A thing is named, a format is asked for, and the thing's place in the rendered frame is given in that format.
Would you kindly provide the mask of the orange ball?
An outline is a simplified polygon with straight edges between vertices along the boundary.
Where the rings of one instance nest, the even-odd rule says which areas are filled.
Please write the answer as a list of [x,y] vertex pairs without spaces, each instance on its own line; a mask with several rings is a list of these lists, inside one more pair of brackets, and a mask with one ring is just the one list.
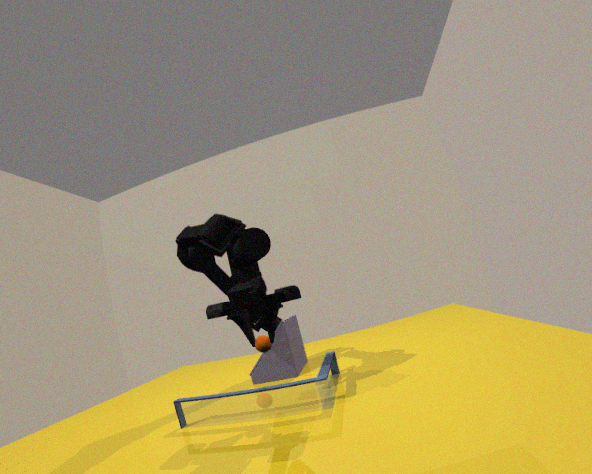
[[258,351],[267,352],[270,350],[272,344],[270,343],[270,339],[266,335],[260,335],[255,341],[255,347]]

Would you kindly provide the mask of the clear l-shaped low wall with blue edges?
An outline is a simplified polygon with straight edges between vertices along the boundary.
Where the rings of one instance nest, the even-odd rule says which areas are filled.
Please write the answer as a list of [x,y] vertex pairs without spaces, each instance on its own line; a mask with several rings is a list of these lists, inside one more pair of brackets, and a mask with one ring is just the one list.
[[327,380],[259,393],[175,403],[182,428],[275,419],[334,408],[340,372],[333,356]]

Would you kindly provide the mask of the blue-grey wall top strip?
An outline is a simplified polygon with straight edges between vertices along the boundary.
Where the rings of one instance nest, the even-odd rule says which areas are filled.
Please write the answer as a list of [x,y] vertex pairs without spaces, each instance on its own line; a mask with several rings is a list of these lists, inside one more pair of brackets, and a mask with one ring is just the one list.
[[278,384],[278,385],[274,385],[274,386],[265,386],[262,388],[253,388],[253,389],[249,389],[249,390],[241,390],[241,391],[236,391],[236,392],[229,392],[229,393],[220,393],[220,394],[212,394],[212,395],[204,395],[204,396],[197,396],[197,397],[189,397],[189,398],[178,398],[177,400],[173,401],[174,405],[175,403],[179,403],[179,402],[191,402],[191,401],[198,401],[198,400],[206,400],[206,399],[214,399],[214,398],[222,398],[222,397],[231,397],[231,396],[239,396],[239,395],[243,395],[243,394],[251,394],[251,393],[259,393],[259,392],[264,392],[264,391],[268,391],[268,390],[277,390],[277,389],[281,389],[281,388],[285,388],[285,387],[294,387],[294,386],[298,386],[298,385],[303,385],[303,384],[307,384],[307,383],[311,383],[311,382],[320,382],[320,381],[324,381],[327,380],[328,375],[329,375],[329,371],[330,371],[330,367],[332,364],[332,360],[333,360],[333,356],[334,356],[334,352],[335,351],[330,351],[326,353],[325,359],[323,361],[323,364],[321,366],[320,372],[318,374],[317,377],[314,378],[308,378],[308,379],[304,379],[304,380],[300,380],[300,381],[295,381],[295,382],[291,382],[291,383],[283,383],[283,384]]

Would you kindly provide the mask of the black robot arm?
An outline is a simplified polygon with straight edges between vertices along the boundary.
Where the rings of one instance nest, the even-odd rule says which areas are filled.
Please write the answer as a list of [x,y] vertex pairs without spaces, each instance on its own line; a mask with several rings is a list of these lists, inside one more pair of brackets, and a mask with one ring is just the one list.
[[[246,225],[239,219],[215,214],[206,223],[187,226],[175,240],[180,262],[189,270],[203,273],[229,298],[232,309],[242,305],[253,305],[266,297],[266,285],[262,277],[251,277],[251,281],[235,286],[230,277],[216,263],[215,257],[227,252],[230,270],[258,266],[257,261],[268,254],[270,238],[259,228],[244,229]],[[248,313],[251,327],[256,332],[260,328],[268,332],[265,305],[243,309]],[[262,315],[263,314],[263,315]],[[256,324],[253,324],[256,323]]]

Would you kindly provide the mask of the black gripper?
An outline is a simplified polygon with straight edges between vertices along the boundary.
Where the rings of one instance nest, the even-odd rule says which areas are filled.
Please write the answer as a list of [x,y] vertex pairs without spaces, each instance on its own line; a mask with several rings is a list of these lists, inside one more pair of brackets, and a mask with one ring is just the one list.
[[[259,271],[258,266],[250,266],[238,270],[235,269],[231,271],[232,276],[230,276],[230,279],[231,281],[233,281],[233,284],[235,286],[234,281],[236,281],[236,285],[251,281],[251,277],[255,277],[254,274],[256,274],[257,277],[261,276],[261,272]],[[232,309],[230,301],[208,305],[206,309],[207,320],[228,315],[227,320],[232,320],[233,322],[235,322],[238,325],[238,327],[242,329],[243,333],[245,334],[246,338],[249,340],[251,345],[255,347],[256,340],[253,328],[251,327],[248,313],[244,314],[243,309],[265,305],[267,309],[263,309],[263,312],[266,317],[268,336],[270,339],[270,343],[272,344],[274,343],[275,337],[277,313],[279,308],[283,307],[281,303],[302,297],[299,288],[296,286],[277,288],[274,289],[274,293],[272,294],[266,295],[265,292],[265,296],[266,297],[262,298],[262,300],[260,301],[257,301],[253,305],[242,305],[235,309]]]

